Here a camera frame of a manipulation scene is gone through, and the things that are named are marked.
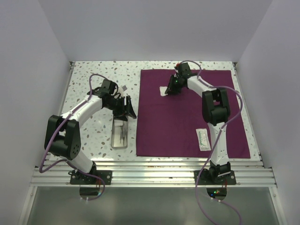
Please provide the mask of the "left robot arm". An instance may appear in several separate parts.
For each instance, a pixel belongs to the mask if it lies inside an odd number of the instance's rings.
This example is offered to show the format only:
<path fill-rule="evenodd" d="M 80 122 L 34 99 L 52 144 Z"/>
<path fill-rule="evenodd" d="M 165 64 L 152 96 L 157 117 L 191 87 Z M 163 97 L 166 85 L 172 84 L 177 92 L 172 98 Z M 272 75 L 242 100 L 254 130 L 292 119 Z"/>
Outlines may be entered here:
<path fill-rule="evenodd" d="M 48 153 L 60 157 L 81 173 L 81 179 L 92 184 L 97 180 L 95 163 L 81 151 L 81 126 L 102 109 L 112 111 L 115 120 L 136 119 L 130 96 L 119 93 L 117 83 L 104 79 L 101 86 L 90 88 L 86 98 L 70 111 L 48 119 L 45 135 L 45 155 Z"/>

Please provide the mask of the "white gauze pad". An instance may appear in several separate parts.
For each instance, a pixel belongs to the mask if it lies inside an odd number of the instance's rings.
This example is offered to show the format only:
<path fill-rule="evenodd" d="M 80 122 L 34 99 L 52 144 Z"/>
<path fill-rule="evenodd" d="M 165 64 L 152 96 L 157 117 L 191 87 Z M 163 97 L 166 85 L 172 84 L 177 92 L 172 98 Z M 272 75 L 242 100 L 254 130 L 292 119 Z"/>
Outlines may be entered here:
<path fill-rule="evenodd" d="M 166 87 L 166 86 L 160 86 L 160 87 L 159 87 L 159 90 L 160 90 L 160 96 L 165 97 L 165 96 L 168 95 L 168 94 L 166 93 L 166 91 L 167 91 L 167 87 Z"/>
<path fill-rule="evenodd" d="M 113 122 L 113 126 L 115 127 L 115 128 L 117 128 L 117 127 L 128 127 L 128 122 L 127 121 L 122 121 L 122 120 L 115 120 L 114 122 Z"/>

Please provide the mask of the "thin steel tweezers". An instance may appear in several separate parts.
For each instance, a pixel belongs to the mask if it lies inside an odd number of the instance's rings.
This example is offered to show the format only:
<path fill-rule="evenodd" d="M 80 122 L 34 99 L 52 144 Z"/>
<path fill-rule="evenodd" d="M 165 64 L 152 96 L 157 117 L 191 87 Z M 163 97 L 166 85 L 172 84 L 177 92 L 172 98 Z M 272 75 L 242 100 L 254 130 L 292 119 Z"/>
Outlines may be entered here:
<path fill-rule="evenodd" d="M 123 136 L 124 136 L 124 131 L 123 131 L 123 128 L 121 127 L 120 128 L 120 144 L 121 145 L 124 145 L 124 138 L 123 138 Z"/>

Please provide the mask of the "purple surgical cloth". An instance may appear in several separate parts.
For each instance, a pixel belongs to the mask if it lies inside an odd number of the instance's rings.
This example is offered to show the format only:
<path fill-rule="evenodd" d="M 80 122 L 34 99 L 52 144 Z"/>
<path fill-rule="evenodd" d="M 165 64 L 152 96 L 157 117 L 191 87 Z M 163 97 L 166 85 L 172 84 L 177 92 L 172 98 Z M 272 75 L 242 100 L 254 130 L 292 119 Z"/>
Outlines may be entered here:
<path fill-rule="evenodd" d="M 141 70 L 137 115 L 136 154 L 140 157 L 206 158 L 210 151 L 199 148 L 196 130 L 209 131 L 202 116 L 202 99 L 183 88 L 178 95 L 161 96 L 174 70 Z M 234 88 L 230 70 L 204 70 L 201 77 L 213 86 Z M 227 126 L 229 158 L 250 158 L 250 150 L 239 116 Z"/>

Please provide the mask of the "metal instrument tray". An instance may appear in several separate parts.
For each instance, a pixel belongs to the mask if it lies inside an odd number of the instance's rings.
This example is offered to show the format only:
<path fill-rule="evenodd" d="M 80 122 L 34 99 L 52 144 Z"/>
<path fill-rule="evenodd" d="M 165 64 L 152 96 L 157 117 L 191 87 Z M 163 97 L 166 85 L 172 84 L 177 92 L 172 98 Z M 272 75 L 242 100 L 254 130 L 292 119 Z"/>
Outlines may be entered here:
<path fill-rule="evenodd" d="M 126 149 L 128 147 L 128 122 L 122 120 L 112 121 L 111 147 L 113 149 Z"/>

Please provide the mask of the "broad steel forceps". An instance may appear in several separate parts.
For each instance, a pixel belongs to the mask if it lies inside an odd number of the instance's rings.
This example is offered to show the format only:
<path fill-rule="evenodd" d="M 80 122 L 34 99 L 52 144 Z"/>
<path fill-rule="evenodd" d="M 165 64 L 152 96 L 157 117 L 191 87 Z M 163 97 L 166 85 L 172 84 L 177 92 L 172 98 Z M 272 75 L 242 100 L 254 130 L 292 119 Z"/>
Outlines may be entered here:
<path fill-rule="evenodd" d="M 127 135 L 128 135 L 128 129 L 126 126 L 123 127 L 123 144 L 125 145 L 125 140 L 127 138 Z"/>

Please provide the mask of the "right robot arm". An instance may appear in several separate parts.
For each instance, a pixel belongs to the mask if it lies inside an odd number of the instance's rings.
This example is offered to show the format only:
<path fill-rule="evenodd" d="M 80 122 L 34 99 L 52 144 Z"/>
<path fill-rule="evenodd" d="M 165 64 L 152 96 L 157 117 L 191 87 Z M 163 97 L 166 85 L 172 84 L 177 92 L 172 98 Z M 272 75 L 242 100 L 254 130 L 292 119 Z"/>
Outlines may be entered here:
<path fill-rule="evenodd" d="M 213 144 L 207 159 L 210 167 L 198 172 L 195 183 L 197 185 L 221 184 L 231 174 L 226 139 L 226 123 L 231 114 L 227 90 L 204 81 L 200 74 L 192 72 L 186 61 L 177 64 L 175 71 L 169 80 L 165 94 L 179 94 L 181 89 L 186 87 L 202 98 L 202 117 L 208 124 Z"/>

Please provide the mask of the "suture packet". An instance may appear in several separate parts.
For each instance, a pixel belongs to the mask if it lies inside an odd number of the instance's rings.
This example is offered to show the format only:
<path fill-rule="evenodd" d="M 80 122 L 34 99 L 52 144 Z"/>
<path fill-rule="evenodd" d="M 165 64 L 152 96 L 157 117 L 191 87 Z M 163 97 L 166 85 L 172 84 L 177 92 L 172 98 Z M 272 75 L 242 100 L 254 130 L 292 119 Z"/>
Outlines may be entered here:
<path fill-rule="evenodd" d="M 196 130 L 200 151 L 211 151 L 207 129 L 199 128 Z"/>

